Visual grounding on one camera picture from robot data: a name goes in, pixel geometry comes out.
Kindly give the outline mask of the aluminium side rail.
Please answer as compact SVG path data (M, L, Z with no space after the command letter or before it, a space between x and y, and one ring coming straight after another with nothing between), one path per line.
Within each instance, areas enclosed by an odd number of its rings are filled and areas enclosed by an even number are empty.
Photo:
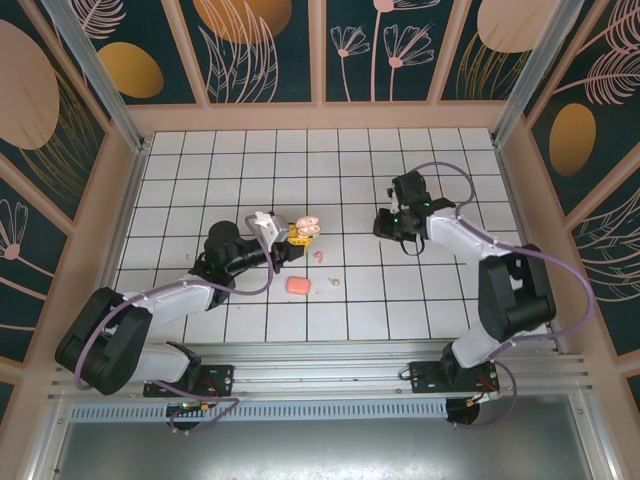
M569 247L563 213L544 161L528 137L511 137L499 153L524 241L566 264L548 262L546 268L557 307L552 328L568 330L582 320L588 296L579 280L582 271Z
M95 287L110 286L117 273L119 260L124 248L129 222L133 216L137 194L147 164L149 148L143 146L132 157L123 196L117 210L115 223L107 245L107 250L96 277Z

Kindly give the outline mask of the aluminium corner post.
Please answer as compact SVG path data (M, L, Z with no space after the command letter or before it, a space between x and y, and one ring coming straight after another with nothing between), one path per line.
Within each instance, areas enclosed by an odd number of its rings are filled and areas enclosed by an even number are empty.
M499 150L504 146L536 88L551 70L551 65L578 18L590 0L559 0L541 36L536 41L521 74L509 94L494 129L491 132L493 146Z
M148 147L145 137L135 125L124 100L99 59L97 51L78 23L72 7L66 0L41 0L41 2L74 57L84 69L89 82L127 144L136 153L145 150Z

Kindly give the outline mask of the grey metal sheet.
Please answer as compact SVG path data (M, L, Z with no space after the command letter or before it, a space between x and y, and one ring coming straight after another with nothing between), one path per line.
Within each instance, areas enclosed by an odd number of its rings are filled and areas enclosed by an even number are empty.
M623 480L581 397L521 399L503 424L227 418L189 436L158 421L61 411L28 480Z

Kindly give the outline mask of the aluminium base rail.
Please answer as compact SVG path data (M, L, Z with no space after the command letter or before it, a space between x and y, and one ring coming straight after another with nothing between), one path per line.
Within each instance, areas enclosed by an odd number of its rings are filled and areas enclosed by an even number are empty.
M206 365L234 368L232 394L243 400L407 397L399 373L413 361L437 361L445 341L328 341L192 344ZM498 356L504 395L589 392L586 362L551 340L524 341Z

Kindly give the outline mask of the orange oval fern wall panel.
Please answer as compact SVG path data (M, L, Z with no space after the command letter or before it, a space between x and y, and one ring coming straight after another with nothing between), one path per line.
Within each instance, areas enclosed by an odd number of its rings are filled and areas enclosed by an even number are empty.
M569 214L640 142L640 0L607 0L532 127Z

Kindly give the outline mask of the pale fern fronds wall panel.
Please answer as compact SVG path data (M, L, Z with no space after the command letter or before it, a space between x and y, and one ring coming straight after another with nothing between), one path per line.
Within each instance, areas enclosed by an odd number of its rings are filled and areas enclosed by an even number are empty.
M620 184L572 230L618 356L640 349L640 180Z

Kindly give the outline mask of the orange oval feather wall panel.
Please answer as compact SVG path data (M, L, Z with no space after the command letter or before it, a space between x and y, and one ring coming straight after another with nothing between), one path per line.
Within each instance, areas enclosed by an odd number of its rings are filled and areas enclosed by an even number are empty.
M66 0L127 105L194 104L162 0Z

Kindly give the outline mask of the large beige disc wall panel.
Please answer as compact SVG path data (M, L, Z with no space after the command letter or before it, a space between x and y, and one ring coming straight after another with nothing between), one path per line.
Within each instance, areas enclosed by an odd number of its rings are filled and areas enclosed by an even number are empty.
M0 0L0 155L69 219L105 131L17 0Z

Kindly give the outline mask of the flower stems wall panel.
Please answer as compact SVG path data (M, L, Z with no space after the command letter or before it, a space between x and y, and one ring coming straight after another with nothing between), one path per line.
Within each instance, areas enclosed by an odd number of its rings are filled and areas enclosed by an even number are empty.
M453 3L327 0L326 100L425 100Z

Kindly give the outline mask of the orange circle leaves wall panel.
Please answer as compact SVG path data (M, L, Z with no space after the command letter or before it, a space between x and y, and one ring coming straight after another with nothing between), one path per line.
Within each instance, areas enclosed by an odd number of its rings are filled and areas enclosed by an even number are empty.
M179 0L211 104L307 103L309 0Z

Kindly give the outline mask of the pink flower outline wall panel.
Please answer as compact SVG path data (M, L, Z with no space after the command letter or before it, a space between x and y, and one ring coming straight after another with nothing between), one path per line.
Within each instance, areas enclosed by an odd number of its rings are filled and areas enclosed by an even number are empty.
M67 215L0 153L0 360L27 361L71 230Z

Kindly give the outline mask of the beige circle fronds wall panel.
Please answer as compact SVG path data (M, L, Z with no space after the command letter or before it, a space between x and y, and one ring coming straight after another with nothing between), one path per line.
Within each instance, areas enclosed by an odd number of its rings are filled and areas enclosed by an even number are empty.
M558 2L471 0L441 99L507 99Z

